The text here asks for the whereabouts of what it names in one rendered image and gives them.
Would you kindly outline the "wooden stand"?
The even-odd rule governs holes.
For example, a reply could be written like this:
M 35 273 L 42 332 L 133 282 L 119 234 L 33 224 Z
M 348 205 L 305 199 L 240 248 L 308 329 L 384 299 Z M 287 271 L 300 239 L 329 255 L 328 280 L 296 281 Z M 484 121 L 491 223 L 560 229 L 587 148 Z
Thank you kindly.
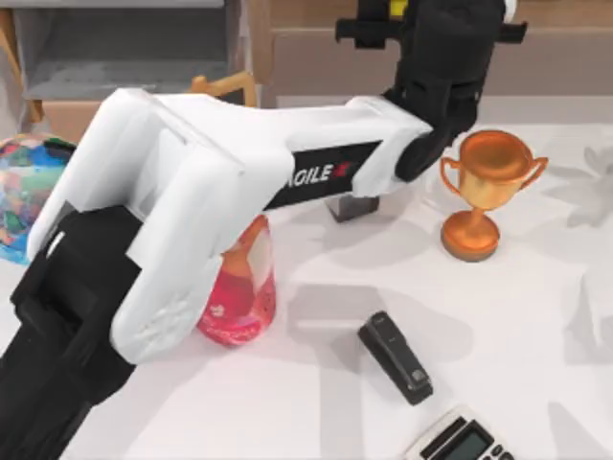
M 207 94 L 215 98 L 241 90 L 244 105 L 256 107 L 258 95 L 256 82 L 251 73 L 243 71 L 235 73 L 220 80 L 209 81 L 204 76 L 196 76 L 192 79 L 190 92 L 194 94 Z

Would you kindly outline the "bronze trophy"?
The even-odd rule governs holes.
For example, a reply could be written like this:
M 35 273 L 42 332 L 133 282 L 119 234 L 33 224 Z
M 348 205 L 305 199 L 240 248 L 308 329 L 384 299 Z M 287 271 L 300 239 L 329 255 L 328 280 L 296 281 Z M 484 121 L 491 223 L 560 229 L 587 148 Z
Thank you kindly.
M 498 247 L 500 231 L 486 212 L 533 184 L 548 164 L 547 157 L 535 157 L 514 134 L 497 129 L 469 134 L 460 145 L 458 159 L 440 161 L 443 184 L 470 206 L 444 221 L 443 247 L 465 262 L 489 258 Z

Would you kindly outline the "grey calculator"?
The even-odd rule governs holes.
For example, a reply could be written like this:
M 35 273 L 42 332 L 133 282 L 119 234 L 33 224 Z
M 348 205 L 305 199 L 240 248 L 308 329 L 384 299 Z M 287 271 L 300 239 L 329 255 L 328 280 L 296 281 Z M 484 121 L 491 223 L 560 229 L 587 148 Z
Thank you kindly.
M 519 460 L 466 405 L 449 409 L 405 451 L 402 460 Z

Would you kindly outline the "colourful painted pot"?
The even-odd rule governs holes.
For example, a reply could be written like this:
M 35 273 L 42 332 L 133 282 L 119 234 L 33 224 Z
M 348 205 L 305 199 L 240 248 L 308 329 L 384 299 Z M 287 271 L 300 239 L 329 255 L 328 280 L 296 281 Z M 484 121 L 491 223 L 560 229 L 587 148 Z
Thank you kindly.
M 27 239 L 76 145 L 18 134 L 0 141 L 0 259 L 25 265 Z

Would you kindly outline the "dark grey block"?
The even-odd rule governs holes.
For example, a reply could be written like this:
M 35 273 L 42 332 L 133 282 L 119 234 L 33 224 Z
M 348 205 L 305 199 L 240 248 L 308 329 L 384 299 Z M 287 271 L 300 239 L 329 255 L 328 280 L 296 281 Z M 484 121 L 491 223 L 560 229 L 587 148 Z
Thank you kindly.
M 379 197 L 334 196 L 326 200 L 330 214 L 337 223 L 359 219 L 377 211 Z

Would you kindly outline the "grey cabinet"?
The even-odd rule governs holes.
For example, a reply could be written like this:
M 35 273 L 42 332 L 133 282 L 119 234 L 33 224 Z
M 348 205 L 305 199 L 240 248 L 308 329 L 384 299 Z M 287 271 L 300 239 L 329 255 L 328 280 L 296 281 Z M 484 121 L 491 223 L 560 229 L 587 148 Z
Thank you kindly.
M 238 69 L 241 0 L 0 0 L 12 6 L 25 95 L 101 100 L 183 91 Z

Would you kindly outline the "black stapler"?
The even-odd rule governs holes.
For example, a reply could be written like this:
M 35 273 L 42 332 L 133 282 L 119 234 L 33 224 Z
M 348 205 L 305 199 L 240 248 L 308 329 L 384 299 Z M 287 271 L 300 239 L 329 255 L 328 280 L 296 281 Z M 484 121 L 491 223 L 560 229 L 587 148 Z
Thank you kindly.
M 417 405 L 433 394 L 430 376 L 386 311 L 370 316 L 358 336 L 407 402 Z

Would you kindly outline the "pink bottle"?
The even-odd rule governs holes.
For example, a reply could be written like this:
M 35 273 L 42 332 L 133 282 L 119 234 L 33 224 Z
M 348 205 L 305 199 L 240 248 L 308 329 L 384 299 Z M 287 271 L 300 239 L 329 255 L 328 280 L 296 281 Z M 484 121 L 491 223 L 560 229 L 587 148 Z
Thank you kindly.
M 198 330 L 237 347 L 262 335 L 276 314 L 276 284 L 268 219 L 258 216 L 223 254 Z

